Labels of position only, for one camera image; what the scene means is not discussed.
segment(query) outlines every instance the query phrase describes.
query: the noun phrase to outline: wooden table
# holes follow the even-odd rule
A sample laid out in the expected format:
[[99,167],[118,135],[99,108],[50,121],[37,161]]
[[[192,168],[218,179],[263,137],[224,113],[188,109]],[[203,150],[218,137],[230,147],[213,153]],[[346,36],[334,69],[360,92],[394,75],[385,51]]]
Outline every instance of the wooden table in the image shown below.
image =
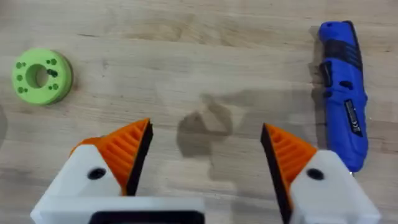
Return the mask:
[[[356,175],[398,223],[398,2],[0,1],[0,223],[29,212],[80,140],[152,118],[138,195],[203,197],[208,223],[280,223],[263,122],[325,148],[317,26],[351,19],[361,44],[369,155]],[[11,68],[32,47],[73,65],[69,95],[22,102]]]

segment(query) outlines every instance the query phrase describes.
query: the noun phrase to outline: small hole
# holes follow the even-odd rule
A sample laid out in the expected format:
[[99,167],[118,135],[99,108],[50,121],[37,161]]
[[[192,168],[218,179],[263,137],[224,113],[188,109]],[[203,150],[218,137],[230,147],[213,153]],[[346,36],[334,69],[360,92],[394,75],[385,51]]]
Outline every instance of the small hole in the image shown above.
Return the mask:
[[101,179],[105,174],[106,170],[104,168],[94,168],[89,171],[87,178],[90,180],[98,180]]
[[323,180],[325,178],[322,171],[314,168],[307,170],[307,175],[314,180]]

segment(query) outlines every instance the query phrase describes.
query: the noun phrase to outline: black screw hole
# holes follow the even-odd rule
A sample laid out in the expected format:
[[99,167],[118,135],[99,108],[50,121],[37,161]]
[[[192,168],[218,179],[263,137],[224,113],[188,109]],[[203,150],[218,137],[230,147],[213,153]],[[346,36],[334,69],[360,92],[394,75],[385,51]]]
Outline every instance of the black screw hole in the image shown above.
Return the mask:
[[58,76],[58,72],[52,69],[47,69],[47,74],[53,76],[54,78]]
[[325,178],[322,171],[314,168],[307,170],[307,175],[314,180],[323,180]]
[[104,168],[94,168],[87,174],[87,178],[90,180],[98,180],[101,179],[106,174],[106,170]]

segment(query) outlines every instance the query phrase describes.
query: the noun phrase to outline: green 3d printed part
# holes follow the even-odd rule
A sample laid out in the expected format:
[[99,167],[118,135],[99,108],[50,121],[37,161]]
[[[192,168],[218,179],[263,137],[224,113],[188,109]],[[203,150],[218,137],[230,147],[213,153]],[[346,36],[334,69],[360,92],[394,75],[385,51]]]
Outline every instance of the green 3d printed part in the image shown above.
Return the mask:
[[[48,79],[40,86],[37,73],[43,69],[47,71]],[[47,105],[67,95],[72,85],[72,71],[62,55],[47,49],[30,49],[15,62],[12,85],[24,101]]]

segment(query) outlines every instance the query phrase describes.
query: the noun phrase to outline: center hole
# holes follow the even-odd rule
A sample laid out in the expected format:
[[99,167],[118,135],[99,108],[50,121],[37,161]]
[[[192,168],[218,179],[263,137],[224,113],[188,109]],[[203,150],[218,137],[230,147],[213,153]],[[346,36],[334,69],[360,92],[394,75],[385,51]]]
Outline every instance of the center hole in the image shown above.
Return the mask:
[[43,65],[32,65],[26,72],[26,81],[32,88],[42,88],[48,79],[47,69]]

